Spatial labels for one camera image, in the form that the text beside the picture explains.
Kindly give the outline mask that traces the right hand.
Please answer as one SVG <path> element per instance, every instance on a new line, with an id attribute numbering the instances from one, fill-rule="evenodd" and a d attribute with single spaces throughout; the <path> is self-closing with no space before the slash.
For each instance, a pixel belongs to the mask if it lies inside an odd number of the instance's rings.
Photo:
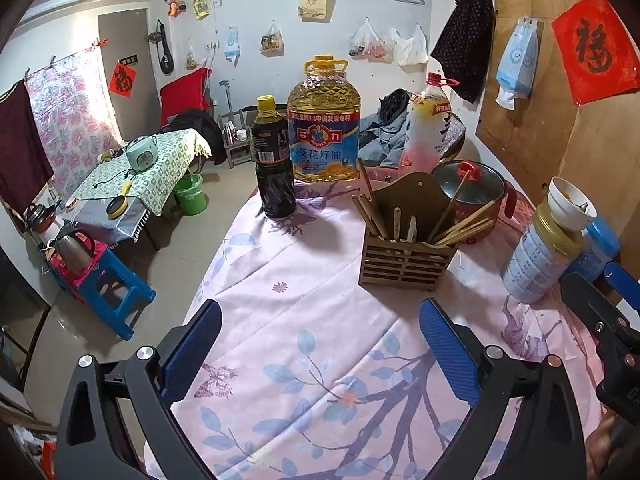
<path id="1" fill-rule="evenodd" d="M 587 479 L 639 478 L 639 425 L 606 410 L 586 440 Z"/>

